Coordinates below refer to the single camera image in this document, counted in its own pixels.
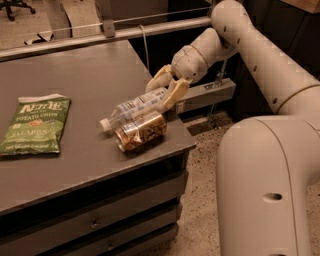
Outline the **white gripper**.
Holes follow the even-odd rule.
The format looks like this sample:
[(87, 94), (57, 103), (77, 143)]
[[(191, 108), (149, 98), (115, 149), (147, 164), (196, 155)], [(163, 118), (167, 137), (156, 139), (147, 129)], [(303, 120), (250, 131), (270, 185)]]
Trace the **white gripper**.
[[(173, 80), (172, 71), (179, 80)], [(171, 65), (164, 65), (148, 82), (145, 92), (168, 87), (162, 105), (165, 110), (169, 110), (187, 93), (190, 84), (198, 82), (207, 71), (207, 62), (199, 51), (186, 45), (173, 56)]]

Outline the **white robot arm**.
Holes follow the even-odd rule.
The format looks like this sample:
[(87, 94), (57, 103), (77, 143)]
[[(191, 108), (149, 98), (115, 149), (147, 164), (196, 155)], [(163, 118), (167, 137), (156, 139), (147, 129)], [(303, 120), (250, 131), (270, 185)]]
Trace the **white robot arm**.
[(242, 57), (273, 113), (234, 124), (220, 143), (221, 256), (312, 256), (305, 197), (320, 178), (320, 81), (261, 34), (240, 2), (221, 0), (211, 24), (146, 88), (168, 87), (170, 109), (211, 65)]

